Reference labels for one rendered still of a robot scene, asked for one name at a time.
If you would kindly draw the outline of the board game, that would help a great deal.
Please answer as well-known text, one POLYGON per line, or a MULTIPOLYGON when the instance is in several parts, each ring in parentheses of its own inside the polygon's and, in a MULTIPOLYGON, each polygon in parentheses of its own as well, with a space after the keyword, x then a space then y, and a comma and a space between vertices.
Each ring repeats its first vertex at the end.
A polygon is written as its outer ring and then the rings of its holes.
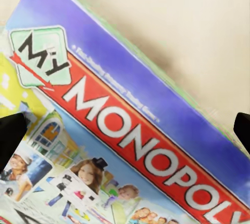
POLYGON ((250 224, 250 154, 88 0, 20 0, 0 118, 27 132, 0 224, 250 224))

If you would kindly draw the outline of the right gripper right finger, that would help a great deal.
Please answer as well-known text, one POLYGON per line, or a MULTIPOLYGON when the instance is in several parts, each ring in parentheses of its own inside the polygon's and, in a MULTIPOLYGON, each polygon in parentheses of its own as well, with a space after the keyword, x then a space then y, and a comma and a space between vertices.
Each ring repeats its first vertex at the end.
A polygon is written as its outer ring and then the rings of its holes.
POLYGON ((250 154, 250 115, 238 113, 233 131, 250 154))

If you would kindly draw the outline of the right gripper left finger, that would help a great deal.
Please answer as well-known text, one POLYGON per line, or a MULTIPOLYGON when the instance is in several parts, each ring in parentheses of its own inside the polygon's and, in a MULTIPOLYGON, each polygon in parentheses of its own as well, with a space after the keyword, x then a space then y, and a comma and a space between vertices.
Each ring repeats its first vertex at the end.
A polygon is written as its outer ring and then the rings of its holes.
POLYGON ((0 175, 26 132, 23 113, 0 118, 0 175))

